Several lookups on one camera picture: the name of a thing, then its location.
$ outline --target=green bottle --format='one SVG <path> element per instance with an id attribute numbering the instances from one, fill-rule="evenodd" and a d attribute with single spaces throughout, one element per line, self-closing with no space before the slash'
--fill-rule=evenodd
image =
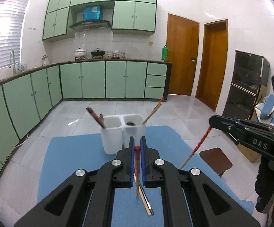
<path id="1" fill-rule="evenodd" d="M 165 45 L 165 46 L 162 48 L 161 60 L 166 60 L 167 57 L 168 57 L 168 48 L 167 48 L 167 46 Z"/>

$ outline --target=window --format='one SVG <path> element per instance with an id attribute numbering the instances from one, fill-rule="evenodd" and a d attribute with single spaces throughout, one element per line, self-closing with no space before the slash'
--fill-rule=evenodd
<path id="1" fill-rule="evenodd" d="M 20 62 L 21 32 L 28 1 L 0 1 L 0 68 L 9 66 L 12 50 L 15 63 Z"/>

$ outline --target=white plastic container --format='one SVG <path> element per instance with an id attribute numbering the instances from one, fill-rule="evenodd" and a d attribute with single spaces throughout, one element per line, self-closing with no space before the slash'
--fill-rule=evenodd
<path id="1" fill-rule="evenodd" d="M 135 140 L 135 145 L 140 145 L 140 139 L 145 134 L 146 125 L 141 123 L 144 121 L 144 117 L 140 114 L 126 114 L 122 116 L 124 121 L 124 147 L 128 148 L 130 143 L 130 137 L 133 136 Z M 128 122 L 132 122 L 135 125 L 126 125 Z"/>
<path id="2" fill-rule="evenodd" d="M 106 129 L 101 129 L 103 149 L 107 154 L 117 154 L 122 149 L 122 122 L 118 115 L 104 117 Z"/>

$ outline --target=tiled floor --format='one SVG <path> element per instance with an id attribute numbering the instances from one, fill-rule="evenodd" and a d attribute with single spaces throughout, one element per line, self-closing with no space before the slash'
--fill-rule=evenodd
<path id="1" fill-rule="evenodd" d="M 64 101 L 60 103 L 27 141 L 15 152 L 0 178 L 0 220 L 6 227 L 14 223 L 36 204 L 38 181 L 50 139 L 100 133 L 100 128 L 85 108 L 91 106 L 103 115 L 136 113 L 147 116 L 156 102 L 133 101 Z M 169 95 L 147 126 L 168 125 L 194 148 L 209 127 L 214 112 L 191 96 Z M 222 179 L 240 198 L 256 202 L 254 183 L 259 161 L 251 164 L 232 141 L 213 129 L 201 145 L 202 150 L 219 147 L 232 162 Z M 266 216 L 254 210 L 253 216 L 265 225 Z"/>

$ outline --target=blue mat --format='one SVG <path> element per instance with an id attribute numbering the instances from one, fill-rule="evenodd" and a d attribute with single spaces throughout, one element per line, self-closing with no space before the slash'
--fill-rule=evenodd
<path id="1" fill-rule="evenodd" d="M 146 141 L 148 147 L 157 149 L 160 157 L 171 162 L 176 168 L 180 167 L 192 151 L 180 135 L 169 126 L 147 127 Z M 44 199 L 77 169 L 93 171 L 115 157 L 116 155 L 105 154 L 100 134 L 53 138 L 42 165 L 37 202 Z M 203 171 L 247 212 L 250 214 L 253 212 L 254 203 L 239 200 L 198 154 L 191 158 L 183 170 L 188 171 L 194 167 Z M 145 189 L 145 191 L 155 215 L 148 217 L 141 199 L 136 199 L 135 184 L 131 189 L 116 189 L 112 217 L 113 227 L 164 226 L 160 189 Z"/>

